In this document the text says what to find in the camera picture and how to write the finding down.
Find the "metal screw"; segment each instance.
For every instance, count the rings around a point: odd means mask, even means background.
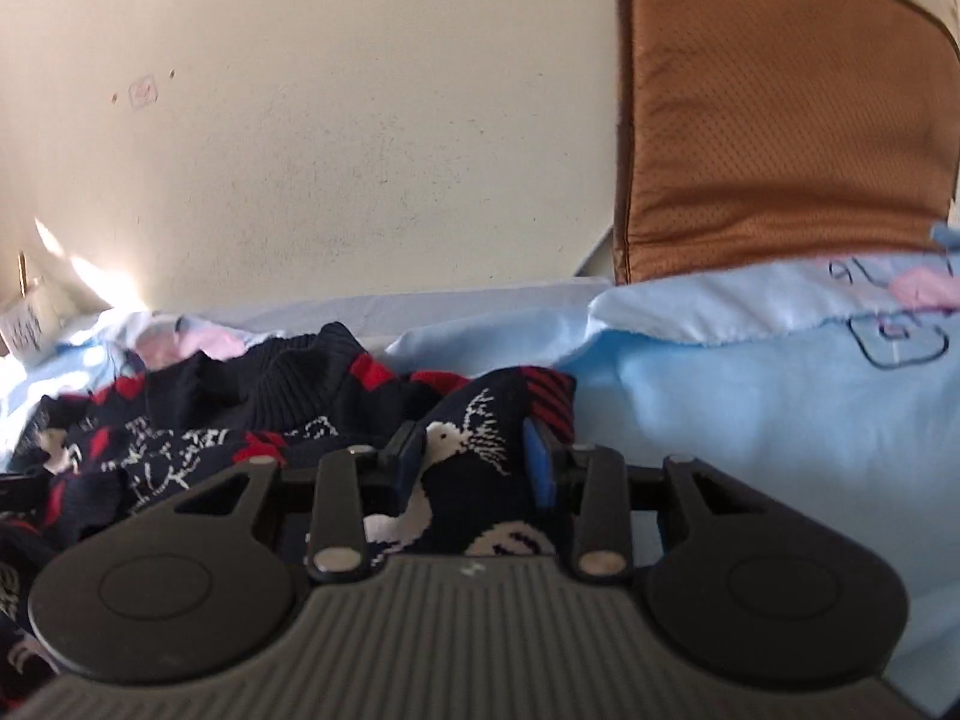
[[[584,574],[589,574],[592,577],[612,577],[627,567],[627,560],[617,552],[599,549],[594,552],[587,552],[584,557],[580,558],[577,565]]]
[[[342,574],[360,567],[363,557],[349,547],[328,547],[313,556],[313,565],[325,573]]]

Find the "pink fabric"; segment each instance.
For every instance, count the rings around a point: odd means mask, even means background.
[[[930,268],[906,271],[890,282],[890,293],[909,311],[960,309],[960,278]]]
[[[160,370],[202,351],[214,360],[239,357],[246,350],[243,341],[218,327],[176,332],[172,327],[148,330],[136,340],[134,351],[150,370]]]

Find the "gray ribbed plate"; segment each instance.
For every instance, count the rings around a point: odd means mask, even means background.
[[[714,678],[664,647],[626,592],[577,584],[549,557],[393,557],[373,579],[314,591],[280,640],[222,674],[169,688],[117,688],[66,676],[16,714],[17,720],[922,717],[880,680],[781,695]]]

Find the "beige wall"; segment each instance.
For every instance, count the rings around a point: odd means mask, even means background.
[[[167,308],[573,274],[616,79],[614,0],[0,0],[0,293],[19,247]]]

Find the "brown cushion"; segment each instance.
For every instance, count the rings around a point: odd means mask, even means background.
[[[621,282],[924,250],[960,162],[960,60],[906,0],[622,0]]]

